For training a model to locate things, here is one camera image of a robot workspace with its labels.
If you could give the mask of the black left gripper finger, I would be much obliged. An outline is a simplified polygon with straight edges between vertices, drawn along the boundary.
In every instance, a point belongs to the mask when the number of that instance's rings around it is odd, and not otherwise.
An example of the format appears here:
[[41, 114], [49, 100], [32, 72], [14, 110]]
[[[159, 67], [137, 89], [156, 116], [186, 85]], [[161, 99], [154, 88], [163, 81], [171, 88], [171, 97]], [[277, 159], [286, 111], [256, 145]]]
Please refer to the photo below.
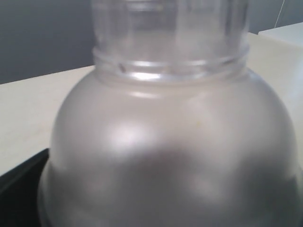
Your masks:
[[0, 225], [39, 227], [37, 189], [48, 160], [44, 149], [0, 177]]

